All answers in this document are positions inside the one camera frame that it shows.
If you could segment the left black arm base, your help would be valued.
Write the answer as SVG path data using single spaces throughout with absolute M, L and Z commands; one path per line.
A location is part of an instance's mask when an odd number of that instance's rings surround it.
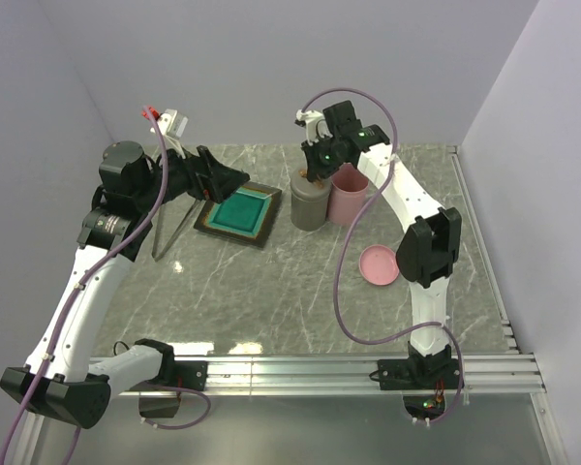
M 133 387 L 139 394 L 140 421 L 167 431 L 203 422 L 212 408 L 204 392 L 207 375 L 207 361 L 176 361 L 156 378 Z

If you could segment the pink round lid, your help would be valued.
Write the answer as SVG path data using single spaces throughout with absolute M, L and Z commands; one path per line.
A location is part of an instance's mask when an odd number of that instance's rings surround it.
M 375 286 L 392 284 L 400 273 L 395 253 L 380 244 L 371 245 L 362 251 L 358 267 L 364 280 Z

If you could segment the metal serving tongs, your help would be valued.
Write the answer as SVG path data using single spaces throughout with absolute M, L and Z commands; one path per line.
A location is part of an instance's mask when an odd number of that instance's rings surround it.
M 172 234 L 169 236 L 168 241 L 165 244 L 161 244 L 161 239 L 162 239 L 162 232 L 163 232 L 164 223 L 165 223 L 165 219 L 166 219 L 167 207 L 165 205 L 162 205 L 159 208 L 157 223 L 155 226 L 155 231 L 154 231 L 154 236 L 153 236 L 152 249 L 151 249 L 151 257 L 155 263 L 162 260 L 164 258 L 164 256 L 168 253 L 168 251 L 170 250 L 172 245 L 176 242 L 176 240 L 178 239 L 180 234 L 187 227 L 190 218 L 195 213 L 195 211 L 200 206 L 200 204 L 201 204 L 201 201 L 199 201 L 199 200 L 193 201 L 193 203 L 186 210 L 183 218 L 178 223 L 177 227 L 172 232 Z

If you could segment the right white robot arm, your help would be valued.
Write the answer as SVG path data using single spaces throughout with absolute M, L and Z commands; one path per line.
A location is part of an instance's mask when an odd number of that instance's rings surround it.
M 430 196 L 401 161 L 393 136 L 378 125 L 364 125 L 351 101 L 322 111 L 301 109 L 295 123 L 306 132 L 301 149 L 308 180 L 325 180 L 351 165 L 396 215 L 403 238 L 395 258 L 412 297 L 408 374 L 419 387 L 433 385 L 454 346 L 447 332 L 446 301 L 459 258 L 460 212 Z

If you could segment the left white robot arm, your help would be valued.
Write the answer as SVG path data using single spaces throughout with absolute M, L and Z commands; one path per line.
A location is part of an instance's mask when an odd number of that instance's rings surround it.
M 5 370 L 0 387 L 27 411 L 82 429 L 99 422 L 111 399 L 140 384 L 176 387 L 171 345 L 140 339 L 98 366 L 94 342 L 119 285 L 151 229 L 156 206 L 181 195 L 221 203 L 247 183 L 200 145 L 152 160 L 134 141 L 106 148 L 101 184 L 82 222 L 67 288 L 44 337 L 23 366 Z

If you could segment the pink cylindrical container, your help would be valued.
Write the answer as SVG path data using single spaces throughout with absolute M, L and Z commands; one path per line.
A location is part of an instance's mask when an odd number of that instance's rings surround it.
M 362 208 L 369 179 L 352 164 L 344 164 L 331 177 L 327 218 L 339 226 L 349 226 Z

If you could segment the grey cylindrical container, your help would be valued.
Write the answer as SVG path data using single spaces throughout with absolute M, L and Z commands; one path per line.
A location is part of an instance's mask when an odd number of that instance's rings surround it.
M 296 228 L 304 232 L 316 231 L 326 221 L 327 206 L 328 197 L 303 199 L 292 194 L 290 220 Z

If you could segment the grey round lid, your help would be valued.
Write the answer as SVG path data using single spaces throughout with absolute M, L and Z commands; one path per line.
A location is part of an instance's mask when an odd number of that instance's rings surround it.
M 290 177 L 290 190 L 300 200 L 306 202 L 321 202 L 327 199 L 331 191 L 329 179 L 311 182 L 307 179 L 305 169 L 295 170 Z

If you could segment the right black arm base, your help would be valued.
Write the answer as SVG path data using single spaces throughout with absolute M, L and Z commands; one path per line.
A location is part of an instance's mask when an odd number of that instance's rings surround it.
M 465 382 L 456 359 L 429 361 L 423 357 L 380 359 L 369 379 L 382 391 L 403 392 L 403 405 L 414 421 L 432 422 L 446 412 L 445 392 L 459 400 Z

